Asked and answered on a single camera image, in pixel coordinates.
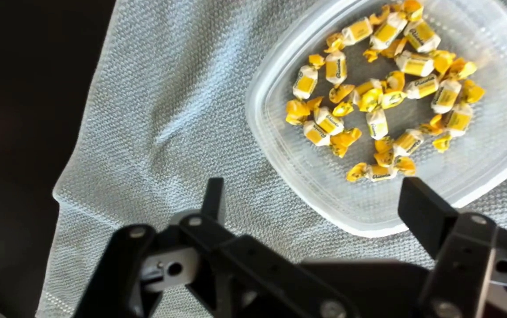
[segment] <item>plastic container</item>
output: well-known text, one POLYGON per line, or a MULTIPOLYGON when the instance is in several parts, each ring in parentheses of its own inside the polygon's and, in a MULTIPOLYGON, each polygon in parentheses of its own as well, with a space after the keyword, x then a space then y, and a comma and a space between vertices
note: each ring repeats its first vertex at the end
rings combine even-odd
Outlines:
MULTIPOLYGON (((358 161, 371 161, 372 143, 367 133, 346 159, 335 159, 328 149, 309 145, 300 128, 288 126, 284 112, 307 55, 321 52, 328 34, 378 13, 383 4, 388 2, 321 0, 312 6, 265 57, 245 108, 256 142, 286 184, 325 219, 360 237, 406 230, 397 218, 401 177, 390 182, 348 184, 346 170, 358 161)), ((427 22, 441 36, 440 48, 477 62, 480 69, 473 80, 487 92, 475 106, 468 135, 454 142, 447 154, 433 152, 427 140, 413 156, 418 177, 461 209, 507 179, 507 11, 496 0, 424 0, 424 6, 427 22)), ((346 83, 383 78, 394 69, 387 62, 367 66, 360 57, 362 50, 344 50, 349 62, 346 83)), ((415 128, 431 117, 429 99, 404 103, 387 115, 390 133, 397 136, 404 128, 415 128)), ((344 124, 365 128, 360 113, 348 117, 344 124)))

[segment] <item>white cloth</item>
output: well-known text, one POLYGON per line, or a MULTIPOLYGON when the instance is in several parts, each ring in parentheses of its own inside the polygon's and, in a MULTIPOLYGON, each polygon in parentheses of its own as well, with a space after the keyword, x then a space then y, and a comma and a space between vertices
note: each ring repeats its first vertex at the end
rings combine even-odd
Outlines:
MULTIPOLYGON (((226 179, 226 227, 293 262, 397 258, 427 264, 408 235, 351 237, 314 214, 277 177, 243 117, 263 55, 314 0, 118 0, 76 151, 54 198, 60 219, 39 317, 70 317, 109 235, 157 230, 199 207, 210 177, 226 179)), ((475 202, 507 227, 507 182, 475 202)), ((171 290, 160 317, 201 317, 171 290)))

